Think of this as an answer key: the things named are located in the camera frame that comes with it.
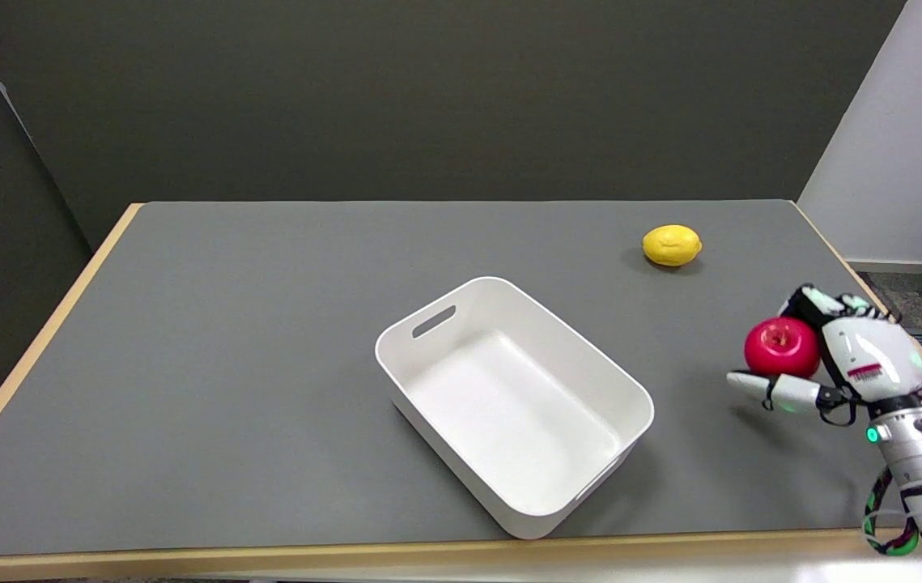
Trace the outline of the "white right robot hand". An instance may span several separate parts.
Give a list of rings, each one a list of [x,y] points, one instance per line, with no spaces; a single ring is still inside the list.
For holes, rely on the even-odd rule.
[[[879,403],[922,403],[922,353],[915,339],[889,313],[853,294],[828,295],[802,284],[779,312],[801,322],[818,340],[820,362],[830,377],[826,385],[797,374],[763,374],[731,370],[726,380],[760,401],[765,410],[816,410],[821,419],[849,407],[849,427],[856,408],[878,413]]]

